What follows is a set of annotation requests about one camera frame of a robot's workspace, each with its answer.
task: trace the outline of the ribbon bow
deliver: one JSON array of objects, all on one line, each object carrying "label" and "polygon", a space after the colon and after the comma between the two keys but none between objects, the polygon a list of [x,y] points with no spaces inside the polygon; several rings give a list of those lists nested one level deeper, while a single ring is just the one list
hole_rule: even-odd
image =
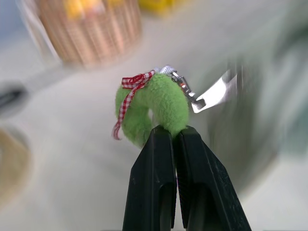
[{"label": "ribbon bow", "polygon": [[145,85],[151,80],[152,76],[156,73],[155,70],[152,70],[145,74],[139,74],[135,77],[129,77],[129,78],[122,78],[122,88],[124,89],[131,89],[130,93],[125,97],[124,101],[121,104],[120,111],[119,111],[119,117],[117,120],[116,125],[114,126],[112,130],[113,138],[116,140],[120,140],[119,138],[119,130],[121,127],[121,124],[123,122],[124,116],[126,111],[128,110],[128,107],[134,98],[134,95],[137,90],[142,89],[145,87]]}]

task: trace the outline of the white table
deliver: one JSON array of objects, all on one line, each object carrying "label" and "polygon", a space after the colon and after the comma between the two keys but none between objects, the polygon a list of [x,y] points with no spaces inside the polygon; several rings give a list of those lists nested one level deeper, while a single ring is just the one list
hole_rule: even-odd
[{"label": "white table", "polygon": [[[35,95],[5,121],[26,135],[33,169],[22,194],[0,211],[0,230],[120,230],[129,172],[140,152],[125,139],[111,139],[121,78],[171,64],[196,88],[207,68],[278,15],[284,3],[196,0],[165,21],[145,18],[140,46],[122,63],[64,77]],[[2,48],[2,79],[22,80],[46,68],[27,35]],[[297,179],[308,174],[307,166],[307,161],[281,160],[241,198],[254,231],[308,229],[308,184]],[[182,230],[179,203],[175,230]]]}]

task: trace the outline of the woven basket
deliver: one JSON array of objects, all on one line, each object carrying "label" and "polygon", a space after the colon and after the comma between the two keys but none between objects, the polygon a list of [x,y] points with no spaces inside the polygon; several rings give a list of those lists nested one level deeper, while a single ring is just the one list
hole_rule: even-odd
[{"label": "woven basket", "polygon": [[109,63],[136,43],[141,35],[137,0],[123,0],[116,6],[109,6],[107,1],[103,4],[104,12],[72,20],[66,17],[63,0],[40,0],[40,19],[64,62]]}]

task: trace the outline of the green plush toy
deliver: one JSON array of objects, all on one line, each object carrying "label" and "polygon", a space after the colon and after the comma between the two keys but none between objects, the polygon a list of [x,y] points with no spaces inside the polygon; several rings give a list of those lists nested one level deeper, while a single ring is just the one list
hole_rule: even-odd
[{"label": "green plush toy", "polygon": [[113,136],[120,126],[124,135],[135,145],[143,147],[153,129],[149,110],[157,122],[175,137],[188,123],[186,97],[172,79],[154,70],[133,78],[123,78],[115,98],[118,122]]}]

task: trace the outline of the blurred background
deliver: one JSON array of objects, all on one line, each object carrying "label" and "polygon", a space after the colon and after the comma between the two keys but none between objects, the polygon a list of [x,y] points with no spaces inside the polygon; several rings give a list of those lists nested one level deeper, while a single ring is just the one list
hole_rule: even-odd
[{"label": "blurred background", "polygon": [[0,230],[122,229],[140,149],[111,137],[121,78],[170,64],[201,95],[239,56],[242,95],[189,125],[252,230],[308,230],[308,1],[0,0]]}]

